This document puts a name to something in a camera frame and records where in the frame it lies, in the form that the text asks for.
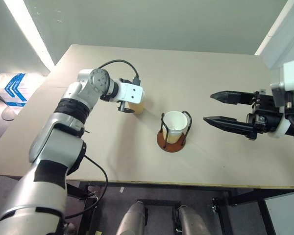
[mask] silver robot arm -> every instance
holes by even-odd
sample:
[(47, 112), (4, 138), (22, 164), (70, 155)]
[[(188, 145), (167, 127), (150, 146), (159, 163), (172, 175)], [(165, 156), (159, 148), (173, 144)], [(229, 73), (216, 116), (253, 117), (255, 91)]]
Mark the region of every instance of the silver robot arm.
[(119, 110), (130, 113), (125, 101), (140, 103), (142, 96), (142, 87), (114, 81), (106, 70), (82, 70), (30, 148), (32, 167), (0, 214), (0, 235), (62, 234), (66, 176), (78, 169), (86, 152), (81, 139), (86, 118), (99, 98), (121, 102)]

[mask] white tabletop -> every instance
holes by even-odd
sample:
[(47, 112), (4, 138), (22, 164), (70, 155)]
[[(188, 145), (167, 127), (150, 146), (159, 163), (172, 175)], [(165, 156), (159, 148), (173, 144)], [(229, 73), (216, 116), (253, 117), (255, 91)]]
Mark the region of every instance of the white tabletop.
[[(226, 116), (245, 121), (248, 105), (209, 98), (218, 91), (270, 92), (270, 72), (254, 55), (72, 45), (0, 139), (0, 175), (23, 176), (32, 141), (81, 69), (124, 59), (138, 70), (145, 90), (140, 115), (117, 111), (99, 101), (86, 121), (87, 155), (107, 172), (110, 182), (254, 188), (294, 188), (294, 139), (259, 134), (256, 141), (224, 132), (203, 120)], [(122, 63), (106, 67), (111, 78), (131, 80)], [(159, 148), (160, 115), (187, 110), (193, 118), (185, 147)], [(71, 180), (102, 181), (102, 173), (83, 160)]]

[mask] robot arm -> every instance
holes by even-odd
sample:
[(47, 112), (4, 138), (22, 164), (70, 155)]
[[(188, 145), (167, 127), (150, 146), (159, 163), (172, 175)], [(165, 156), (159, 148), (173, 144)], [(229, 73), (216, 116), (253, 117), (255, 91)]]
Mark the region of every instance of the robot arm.
[(143, 88), (114, 81), (104, 69), (82, 70), (33, 142), (32, 167), (17, 183), (0, 214), (0, 235), (62, 234), (66, 176), (78, 169), (86, 152), (81, 139), (89, 113), (105, 101), (140, 103)]
[(204, 120), (223, 131), (241, 134), (250, 140), (255, 140), (258, 133), (269, 133), (275, 138), (284, 134), (294, 136), (294, 61), (285, 63), (272, 75), (273, 96), (265, 95), (264, 91), (224, 91), (210, 96), (222, 103), (252, 105), (252, 113), (247, 115), (246, 122), (222, 116), (204, 117)]

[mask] black wrap band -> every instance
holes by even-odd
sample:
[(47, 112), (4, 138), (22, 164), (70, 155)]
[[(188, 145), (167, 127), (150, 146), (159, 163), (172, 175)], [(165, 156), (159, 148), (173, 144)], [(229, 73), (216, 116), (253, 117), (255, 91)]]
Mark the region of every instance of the black wrap band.
[(85, 124), (90, 111), (82, 102), (76, 99), (64, 98), (60, 100), (54, 112), (70, 115)]

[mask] white paper cup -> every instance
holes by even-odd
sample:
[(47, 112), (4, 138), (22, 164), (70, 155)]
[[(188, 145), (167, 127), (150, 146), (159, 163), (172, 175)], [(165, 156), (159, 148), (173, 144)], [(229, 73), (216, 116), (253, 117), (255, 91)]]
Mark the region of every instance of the white paper cup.
[[(181, 137), (184, 129), (187, 126), (186, 116), (179, 111), (170, 111), (167, 112), (163, 117), (163, 122), (167, 125), (169, 129), (168, 143), (175, 143)], [(162, 127), (163, 138), (166, 139), (166, 128)]]

